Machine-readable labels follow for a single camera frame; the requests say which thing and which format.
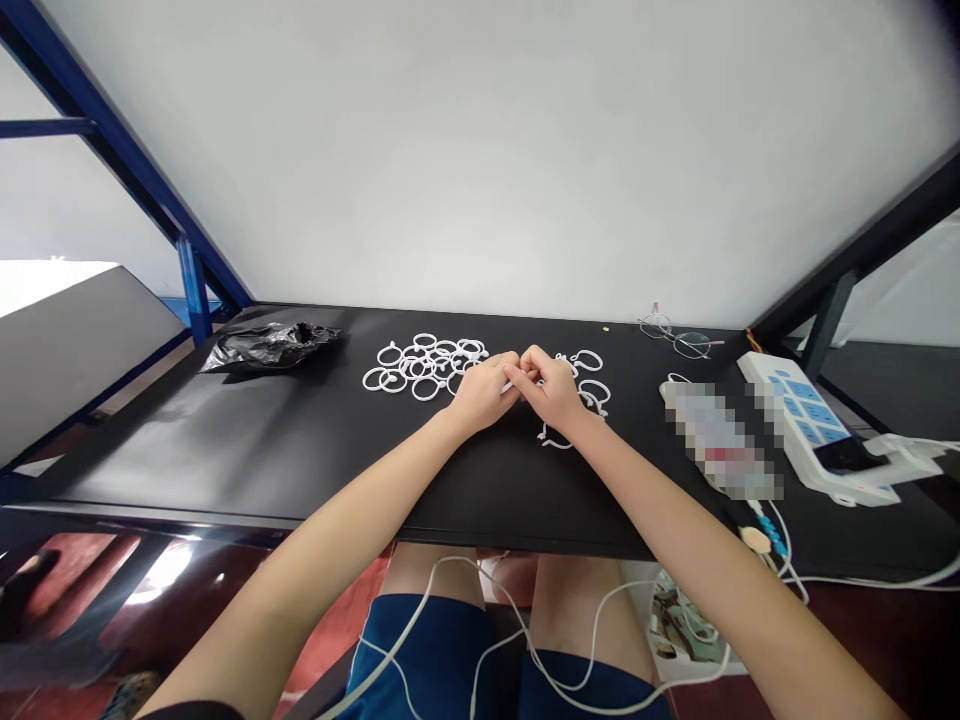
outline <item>power strip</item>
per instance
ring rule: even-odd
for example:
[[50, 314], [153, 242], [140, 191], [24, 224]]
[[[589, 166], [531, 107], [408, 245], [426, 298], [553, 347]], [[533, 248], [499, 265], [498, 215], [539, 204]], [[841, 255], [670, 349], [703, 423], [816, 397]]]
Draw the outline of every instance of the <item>power strip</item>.
[[895, 505], [900, 497], [889, 485], [861, 482], [859, 473], [838, 475], [820, 464], [815, 448], [850, 437], [800, 366], [775, 355], [748, 352], [737, 361], [764, 409], [772, 408], [783, 433], [783, 449], [800, 482], [826, 493], [839, 505]]

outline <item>forearm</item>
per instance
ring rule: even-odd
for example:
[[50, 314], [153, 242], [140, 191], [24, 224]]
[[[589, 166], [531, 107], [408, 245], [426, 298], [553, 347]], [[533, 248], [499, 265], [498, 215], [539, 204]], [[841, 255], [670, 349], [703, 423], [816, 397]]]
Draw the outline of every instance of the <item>forearm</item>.
[[301, 648], [330, 604], [393, 539], [469, 435], [440, 411], [313, 513], [253, 574], [144, 713], [220, 700], [273, 713]]
[[584, 413], [562, 432], [670, 576], [737, 649], [778, 718], [903, 716], [746, 546], [599, 417]]

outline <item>hand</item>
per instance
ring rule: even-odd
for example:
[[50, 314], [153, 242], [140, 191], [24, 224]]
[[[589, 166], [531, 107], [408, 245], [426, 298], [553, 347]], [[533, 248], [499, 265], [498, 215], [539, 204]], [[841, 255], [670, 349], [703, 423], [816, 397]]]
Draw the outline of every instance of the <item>hand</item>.
[[[537, 345], [523, 354], [519, 367], [505, 366], [504, 372], [513, 382], [511, 390], [519, 390], [540, 419], [563, 434], [578, 418], [590, 414], [577, 393], [570, 366]], [[534, 384], [537, 375], [545, 381], [542, 386]]]
[[504, 368], [516, 369], [518, 362], [519, 355], [506, 352], [487, 358], [464, 374], [447, 410], [470, 435], [493, 425], [519, 399], [520, 391], [515, 387], [500, 394], [507, 384]]

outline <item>dark sleeve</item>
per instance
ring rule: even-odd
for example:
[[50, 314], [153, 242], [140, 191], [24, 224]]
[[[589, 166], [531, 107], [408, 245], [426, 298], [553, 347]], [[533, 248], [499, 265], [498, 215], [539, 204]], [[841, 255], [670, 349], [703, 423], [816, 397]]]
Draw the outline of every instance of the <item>dark sleeve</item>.
[[243, 715], [225, 703], [191, 700], [154, 710], [140, 720], [243, 720]]

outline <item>pile of white rings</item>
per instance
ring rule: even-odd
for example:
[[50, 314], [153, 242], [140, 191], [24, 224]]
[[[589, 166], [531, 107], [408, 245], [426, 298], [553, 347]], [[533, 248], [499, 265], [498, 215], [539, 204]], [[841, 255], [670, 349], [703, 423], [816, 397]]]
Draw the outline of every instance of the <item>pile of white rings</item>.
[[[407, 386], [410, 386], [410, 394], [417, 400], [426, 402], [433, 400], [441, 388], [446, 388], [451, 395], [456, 395], [457, 391], [453, 387], [454, 379], [463, 374], [474, 365], [478, 365], [483, 358], [490, 357], [487, 348], [479, 340], [470, 340], [461, 338], [454, 342], [453, 340], [437, 340], [436, 335], [430, 333], [419, 333], [413, 336], [413, 342], [405, 348], [400, 348], [392, 340], [390, 344], [377, 353], [377, 367], [367, 370], [363, 376], [363, 387], [371, 392], [383, 390], [388, 393], [403, 392]], [[581, 360], [592, 359], [588, 364]], [[573, 371], [573, 377], [580, 376], [580, 369], [589, 372], [597, 372], [603, 367], [603, 360], [591, 350], [581, 350], [571, 355], [567, 359], [566, 355], [557, 353], [557, 360], [563, 360]], [[429, 395], [417, 394], [417, 386], [420, 383], [433, 384], [433, 392]], [[503, 386], [501, 392], [506, 392], [512, 383]], [[598, 388], [604, 392], [604, 397], [597, 397], [597, 391], [592, 388]], [[577, 386], [577, 392], [580, 393], [588, 408], [595, 407], [597, 414], [601, 418], [607, 417], [607, 411], [603, 409], [604, 403], [610, 400], [612, 393], [610, 388], [599, 380], [584, 379]], [[542, 445], [547, 445], [567, 450], [573, 447], [572, 444], [560, 445], [547, 438], [547, 424], [543, 424], [542, 432], [537, 435], [538, 440], [542, 440]]]
[[[441, 388], [456, 395], [454, 378], [463, 376], [486, 357], [490, 353], [479, 340], [437, 340], [436, 335], [420, 333], [402, 350], [391, 340], [378, 352], [377, 367], [363, 376], [363, 386], [367, 390], [398, 393], [409, 384], [410, 393], [422, 402], [433, 400]], [[423, 382], [434, 386], [429, 395], [417, 394], [417, 386]]]

